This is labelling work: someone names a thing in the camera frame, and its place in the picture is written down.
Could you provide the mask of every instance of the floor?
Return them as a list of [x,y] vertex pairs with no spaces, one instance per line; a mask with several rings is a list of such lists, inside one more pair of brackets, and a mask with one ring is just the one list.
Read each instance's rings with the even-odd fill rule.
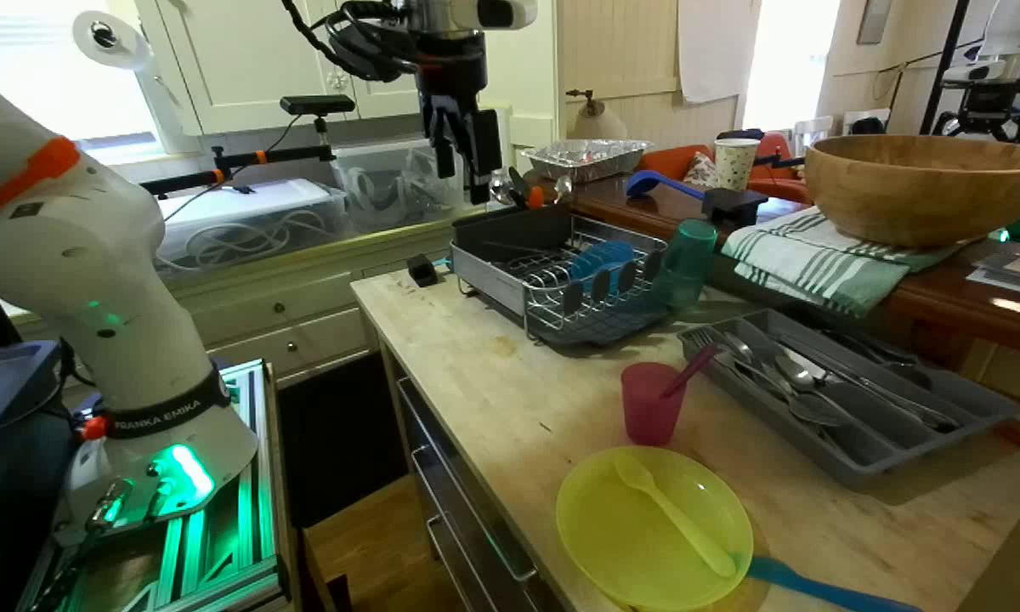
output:
[[423,531],[429,511],[412,477],[303,531],[306,563],[320,584],[347,576],[353,612],[455,612],[448,576]]

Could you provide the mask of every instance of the yellow plate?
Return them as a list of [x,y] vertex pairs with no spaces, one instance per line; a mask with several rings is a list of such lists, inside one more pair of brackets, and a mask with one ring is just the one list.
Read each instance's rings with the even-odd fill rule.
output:
[[[639,459],[663,495],[730,553],[735,576],[713,576],[673,519],[617,472],[620,456]],[[730,596],[752,563],[754,541],[743,500],[720,477],[665,450],[612,450],[570,470],[559,491],[559,536],[570,561],[608,597],[633,608],[703,608]]]

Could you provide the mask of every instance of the dish rack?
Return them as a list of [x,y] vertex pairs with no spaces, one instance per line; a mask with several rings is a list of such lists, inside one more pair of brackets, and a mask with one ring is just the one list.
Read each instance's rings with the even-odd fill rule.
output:
[[669,315],[665,240],[566,208],[455,221],[459,283],[551,347],[608,347]]

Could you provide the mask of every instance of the utensil organizer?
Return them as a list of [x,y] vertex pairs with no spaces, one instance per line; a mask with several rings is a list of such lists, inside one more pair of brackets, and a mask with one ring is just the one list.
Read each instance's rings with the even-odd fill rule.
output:
[[459,283],[551,347],[608,347],[669,314],[665,240],[569,208],[455,221]]
[[[754,354],[754,370],[770,370],[770,357],[786,350],[790,357],[822,367],[826,380],[820,380],[814,390],[796,390],[796,384],[778,390],[786,384],[749,375],[752,367],[729,354],[724,338],[735,338]],[[682,332],[682,354],[694,354],[709,342],[720,347],[720,357],[709,367],[709,375],[847,487],[863,487],[875,477],[960,444],[964,440],[971,440],[1016,413],[1011,398],[943,367],[920,367],[924,384],[915,384],[777,311]],[[843,427],[838,435],[826,435],[800,418],[800,413],[808,413],[808,405],[820,398],[841,413]],[[952,427],[931,427],[915,415],[915,409],[952,422]]]

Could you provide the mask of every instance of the pink cup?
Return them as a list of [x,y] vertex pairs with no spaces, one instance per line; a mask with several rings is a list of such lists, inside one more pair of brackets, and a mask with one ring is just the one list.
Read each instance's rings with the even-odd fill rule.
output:
[[665,393],[676,380],[676,367],[665,365],[630,365],[621,367],[621,418],[626,435],[639,444],[665,444],[676,432],[682,387]]

